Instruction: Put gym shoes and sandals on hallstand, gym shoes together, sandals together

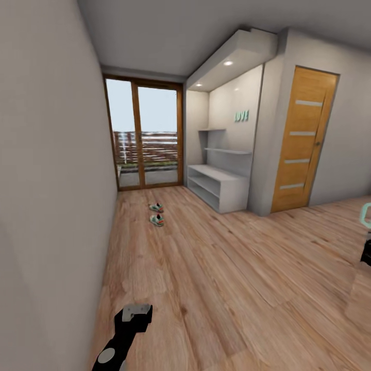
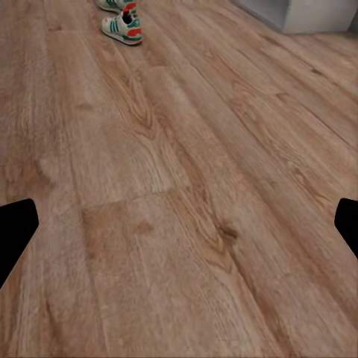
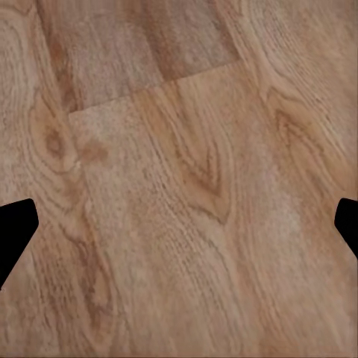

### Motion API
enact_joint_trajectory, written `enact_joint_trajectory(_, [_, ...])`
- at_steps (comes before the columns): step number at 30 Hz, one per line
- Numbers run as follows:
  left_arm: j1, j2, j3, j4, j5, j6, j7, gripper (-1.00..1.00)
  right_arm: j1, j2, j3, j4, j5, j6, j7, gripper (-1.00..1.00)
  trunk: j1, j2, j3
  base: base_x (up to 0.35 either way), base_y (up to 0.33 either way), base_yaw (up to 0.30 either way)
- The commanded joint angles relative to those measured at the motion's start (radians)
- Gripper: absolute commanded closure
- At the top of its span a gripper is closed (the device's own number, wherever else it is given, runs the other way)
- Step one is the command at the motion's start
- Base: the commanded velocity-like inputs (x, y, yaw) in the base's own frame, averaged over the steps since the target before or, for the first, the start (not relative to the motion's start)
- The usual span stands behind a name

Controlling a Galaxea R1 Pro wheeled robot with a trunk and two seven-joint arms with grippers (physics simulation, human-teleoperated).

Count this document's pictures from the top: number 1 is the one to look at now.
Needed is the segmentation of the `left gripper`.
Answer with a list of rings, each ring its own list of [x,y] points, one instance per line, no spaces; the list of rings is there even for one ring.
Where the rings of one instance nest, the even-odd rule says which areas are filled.
[[[131,341],[137,332],[146,332],[147,325],[151,323],[153,313],[153,305],[150,310],[144,314],[134,314],[134,317],[129,322],[122,322],[123,309],[115,316],[115,334],[118,332],[126,332],[131,337]]]

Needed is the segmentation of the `gym shoe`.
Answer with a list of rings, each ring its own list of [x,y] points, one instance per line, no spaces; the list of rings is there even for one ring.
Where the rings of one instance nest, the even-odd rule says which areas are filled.
[[[156,210],[157,212],[163,212],[163,206],[160,204],[155,204],[153,206],[150,206],[151,210]]]
[[[163,225],[163,219],[160,216],[160,213],[158,213],[157,215],[150,216],[150,221],[152,223],[156,224],[157,226],[162,226]]]

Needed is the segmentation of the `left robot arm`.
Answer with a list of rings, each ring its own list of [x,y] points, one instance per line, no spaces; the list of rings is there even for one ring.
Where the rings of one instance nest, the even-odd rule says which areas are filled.
[[[153,305],[124,305],[115,316],[115,335],[97,356],[92,371],[126,371],[126,357],[137,332],[146,332],[151,323]]]

